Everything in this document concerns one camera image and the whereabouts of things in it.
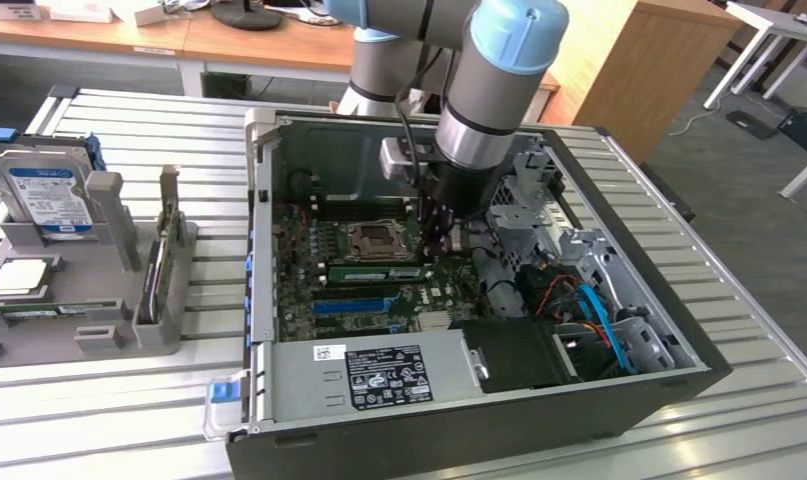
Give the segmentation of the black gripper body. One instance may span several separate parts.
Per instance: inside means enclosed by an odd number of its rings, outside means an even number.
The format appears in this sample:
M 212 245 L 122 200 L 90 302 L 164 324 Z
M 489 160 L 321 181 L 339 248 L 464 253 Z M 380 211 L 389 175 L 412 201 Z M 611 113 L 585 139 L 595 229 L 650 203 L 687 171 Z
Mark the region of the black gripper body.
M 429 197 L 456 219 L 475 214 L 493 190 L 500 168 L 467 169 L 452 162 L 429 166 Z

